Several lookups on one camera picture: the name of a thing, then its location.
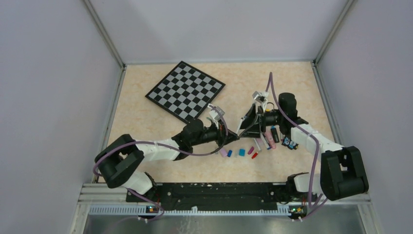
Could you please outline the blue cap thin marker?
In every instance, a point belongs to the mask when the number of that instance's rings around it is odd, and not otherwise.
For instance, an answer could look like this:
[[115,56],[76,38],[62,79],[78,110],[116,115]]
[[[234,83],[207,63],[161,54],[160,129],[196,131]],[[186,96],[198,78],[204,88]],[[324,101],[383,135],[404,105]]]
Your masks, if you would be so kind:
[[240,122],[239,122],[238,127],[237,127],[236,134],[239,134],[239,131],[241,129],[241,126],[242,126],[242,123],[243,123],[244,119],[245,119],[245,116],[240,119]]

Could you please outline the purple highlighter cap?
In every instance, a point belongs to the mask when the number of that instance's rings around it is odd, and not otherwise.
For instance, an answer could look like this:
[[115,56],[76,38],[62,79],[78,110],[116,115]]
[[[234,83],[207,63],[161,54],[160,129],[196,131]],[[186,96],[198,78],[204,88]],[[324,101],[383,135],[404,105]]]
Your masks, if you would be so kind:
[[227,157],[227,151],[226,151],[226,149],[221,148],[221,149],[219,150],[219,153],[220,153],[220,155],[221,155],[222,157]]

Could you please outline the black highlighter blue cap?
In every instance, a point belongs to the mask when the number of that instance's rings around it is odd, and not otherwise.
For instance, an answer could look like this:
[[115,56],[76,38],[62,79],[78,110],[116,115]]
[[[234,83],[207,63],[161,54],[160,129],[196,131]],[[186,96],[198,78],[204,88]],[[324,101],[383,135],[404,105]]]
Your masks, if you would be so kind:
[[270,131],[271,131],[272,137],[273,137],[273,139],[274,139],[274,142],[275,142],[275,143],[279,143],[279,142],[280,142],[280,138],[279,138],[279,135],[278,135],[277,128],[276,128],[275,126],[271,126]]

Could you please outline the magenta pen cap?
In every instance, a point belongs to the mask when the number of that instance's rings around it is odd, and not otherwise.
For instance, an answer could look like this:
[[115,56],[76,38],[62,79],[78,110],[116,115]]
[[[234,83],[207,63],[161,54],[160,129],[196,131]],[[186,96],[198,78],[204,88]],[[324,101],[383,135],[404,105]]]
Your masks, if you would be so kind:
[[254,148],[254,147],[251,147],[251,148],[249,149],[249,151],[248,151],[248,154],[251,155],[251,154],[254,152],[254,150],[255,150],[255,148]]

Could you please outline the pink highlighter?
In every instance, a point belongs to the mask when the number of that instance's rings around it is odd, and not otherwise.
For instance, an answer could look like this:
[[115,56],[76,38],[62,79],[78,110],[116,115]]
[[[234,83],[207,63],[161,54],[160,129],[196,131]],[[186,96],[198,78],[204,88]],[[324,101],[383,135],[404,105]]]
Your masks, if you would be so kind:
[[268,141],[268,145],[271,149],[276,149],[276,143],[274,141],[274,138],[272,136],[271,131],[266,131],[265,132],[265,138]]

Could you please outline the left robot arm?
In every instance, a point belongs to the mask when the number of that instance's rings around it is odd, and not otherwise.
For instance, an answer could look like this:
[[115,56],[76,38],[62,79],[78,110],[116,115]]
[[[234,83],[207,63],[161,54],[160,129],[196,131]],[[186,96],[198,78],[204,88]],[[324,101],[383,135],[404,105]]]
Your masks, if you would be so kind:
[[194,146],[216,142],[219,151],[237,140],[239,136],[221,120],[206,127],[194,119],[180,133],[161,141],[136,141],[124,134],[96,156],[93,172],[103,177],[109,188],[130,189],[148,202],[156,196],[156,183],[148,173],[137,170],[142,162],[178,161],[194,156]]

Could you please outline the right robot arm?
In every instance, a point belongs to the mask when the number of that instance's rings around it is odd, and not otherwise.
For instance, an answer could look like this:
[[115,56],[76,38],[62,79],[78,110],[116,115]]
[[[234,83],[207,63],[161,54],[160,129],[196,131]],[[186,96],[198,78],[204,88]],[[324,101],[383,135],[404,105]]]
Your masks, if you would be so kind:
[[277,125],[285,146],[291,149],[301,146],[320,160],[320,173],[301,173],[288,178],[290,184],[285,193],[290,200],[300,200],[305,192],[323,194],[331,201],[368,192],[369,182],[360,150],[335,143],[313,129],[298,116],[294,94],[280,94],[278,103],[270,111],[265,110],[267,92],[255,91],[252,97],[254,103],[238,128],[240,137],[261,138],[269,143],[265,132],[268,127]]

